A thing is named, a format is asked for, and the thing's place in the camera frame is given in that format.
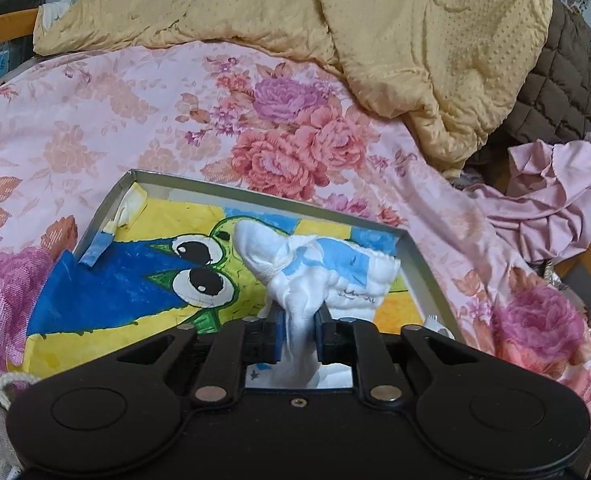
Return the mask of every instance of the white cloth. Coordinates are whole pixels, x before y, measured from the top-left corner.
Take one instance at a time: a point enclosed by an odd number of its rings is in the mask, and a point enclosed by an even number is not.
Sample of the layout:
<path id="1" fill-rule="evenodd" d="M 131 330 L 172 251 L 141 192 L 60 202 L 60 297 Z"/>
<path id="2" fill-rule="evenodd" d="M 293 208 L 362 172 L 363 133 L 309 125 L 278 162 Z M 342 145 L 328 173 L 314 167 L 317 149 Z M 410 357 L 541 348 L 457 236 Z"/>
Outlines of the white cloth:
<path id="1" fill-rule="evenodd" d="M 422 326 L 424 326 L 424 328 L 432 330 L 433 332 L 437 332 L 445 337 L 455 339 L 453 333 L 446 326 L 444 326 L 437 320 L 437 316 L 427 316 L 427 319 L 424 320 Z"/>
<path id="2" fill-rule="evenodd" d="M 52 2 L 50 4 L 43 4 L 38 7 L 38 16 L 36 18 L 36 24 L 33 27 L 33 44 L 39 38 L 42 38 L 51 26 L 62 18 L 71 7 L 71 0 L 60 0 L 58 2 Z"/>
<path id="3" fill-rule="evenodd" d="M 315 313 L 326 303 L 335 319 L 371 321 L 400 271 L 400 262 L 386 254 L 336 238 L 283 236 L 253 220 L 237 223 L 234 248 L 267 287 L 267 306 L 259 317 L 267 315 L 274 300 L 285 310 L 287 338 L 282 359 L 261 370 L 266 378 L 251 386 L 320 386 L 313 337 Z M 333 368 L 333 377 L 331 370 L 323 376 L 336 384 L 338 370 Z"/>

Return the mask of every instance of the silver rivet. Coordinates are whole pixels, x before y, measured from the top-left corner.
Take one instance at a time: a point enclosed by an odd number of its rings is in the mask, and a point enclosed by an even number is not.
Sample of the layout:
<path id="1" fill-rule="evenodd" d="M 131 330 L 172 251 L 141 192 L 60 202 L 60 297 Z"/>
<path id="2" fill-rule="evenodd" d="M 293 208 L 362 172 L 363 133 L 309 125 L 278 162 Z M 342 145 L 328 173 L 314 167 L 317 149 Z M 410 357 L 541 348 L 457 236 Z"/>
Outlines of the silver rivet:
<path id="1" fill-rule="evenodd" d="M 202 386 L 196 390 L 195 397 L 202 402 L 219 402 L 226 397 L 226 390 L 220 386 Z"/>
<path id="2" fill-rule="evenodd" d="M 308 402 L 306 401 L 306 399 L 291 399 L 291 406 L 293 406 L 294 408 L 304 408 L 307 404 Z"/>
<path id="3" fill-rule="evenodd" d="M 390 384 L 380 384 L 380 386 L 375 386 L 371 389 L 371 396 L 383 402 L 393 402 L 402 397 L 402 390 Z"/>

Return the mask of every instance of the floral bedsheet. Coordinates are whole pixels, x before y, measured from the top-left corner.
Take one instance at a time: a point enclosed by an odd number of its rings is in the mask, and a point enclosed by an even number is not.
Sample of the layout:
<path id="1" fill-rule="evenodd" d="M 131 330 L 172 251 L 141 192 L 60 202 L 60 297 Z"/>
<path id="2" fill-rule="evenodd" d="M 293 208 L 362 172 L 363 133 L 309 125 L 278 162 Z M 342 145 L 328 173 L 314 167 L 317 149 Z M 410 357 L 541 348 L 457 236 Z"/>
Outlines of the floral bedsheet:
<path id="1" fill-rule="evenodd" d="M 19 365 L 54 261 L 131 168 L 315 203 L 407 229 L 469 345 L 573 388 L 583 317 L 419 155 L 400 120 L 313 64 L 227 43 L 71 54 L 0 87 L 0 372 Z"/>

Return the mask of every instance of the yellow blanket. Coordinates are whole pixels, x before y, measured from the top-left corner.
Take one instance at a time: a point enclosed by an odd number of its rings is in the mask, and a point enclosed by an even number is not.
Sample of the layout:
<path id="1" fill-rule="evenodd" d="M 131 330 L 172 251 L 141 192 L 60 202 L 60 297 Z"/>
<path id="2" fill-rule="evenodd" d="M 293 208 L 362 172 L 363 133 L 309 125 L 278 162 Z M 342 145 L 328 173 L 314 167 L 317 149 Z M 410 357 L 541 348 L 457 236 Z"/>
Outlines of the yellow blanket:
<path id="1" fill-rule="evenodd" d="M 408 112 L 427 160 L 462 168 L 511 111 L 551 0 L 78 0 L 35 51 L 230 40 L 341 73 L 384 117 Z"/>

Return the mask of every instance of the blue painted area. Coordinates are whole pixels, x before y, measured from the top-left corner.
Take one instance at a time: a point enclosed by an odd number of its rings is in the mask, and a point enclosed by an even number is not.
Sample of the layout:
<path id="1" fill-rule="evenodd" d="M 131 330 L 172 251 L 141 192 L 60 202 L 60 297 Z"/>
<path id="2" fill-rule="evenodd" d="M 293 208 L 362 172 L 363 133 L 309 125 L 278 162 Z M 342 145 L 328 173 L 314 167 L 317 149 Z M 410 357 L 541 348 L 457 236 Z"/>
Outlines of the blue painted area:
<path id="1" fill-rule="evenodd" d="M 93 267 L 102 253 L 111 245 L 113 238 L 114 236 L 111 233 L 104 231 L 96 233 L 91 245 L 89 245 L 89 248 L 84 251 L 82 258 L 80 258 L 80 263 L 87 267 Z"/>
<path id="2" fill-rule="evenodd" d="M 370 258 L 366 254 L 335 238 L 320 237 L 316 238 L 316 242 L 322 248 L 322 261 L 307 258 L 306 247 L 298 247 L 295 250 L 295 258 L 282 271 L 285 276 L 291 276 L 301 265 L 323 267 L 335 270 L 353 285 L 367 287 Z"/>
<path id="3" fill-rule="evenodd" d="M 386 231 L 352 227 L 351 238 L 349 240 L 361 247 L 380 251 L 389 256 L 396 256 L 395 246 L 398 243 L 399 237 Z"/>
<path id="4" fill-rule="evenodd" d="M 296 230 L 296 226 L 300 222 L 298 218 L 289 216 L 275 215 L 269 213 L 256 213 L 253 211 L 244 211 L 233 207 L 223 207 L 224 215 L 227 218 L 232 216 L 248 216 L 263 221 L 266 225 L 282 229 L 285 233 L 291 235 Z"/>
<path id="5" fill-rule="evenodd" d="M 184 306 L 172 290 L 143 278 L 195 265 L 142 242 L 114 242 L 93 267 L 66 251 L 45 283 L 29 319 L 27 335 L 116 328 L 143 316 Z"/>
<path id="6" fill-rule="evenodd" d="M 313 334 L 315 335 L 315 349 L 318 353 L 318 361 L 322 361 L 324 350 L 322 347 L 322 317 L 320 316 L 320 309 L 317 310 L 313 316 Z"/>
<path id="7" fill-rule="evenodd" d="M 282 347 L 287 340 L 287 321 L 285 320 L 285 311 L 280 309 L 276 319 L 276 351 L 274 358 L 276 362 L 282 359 Z"/>

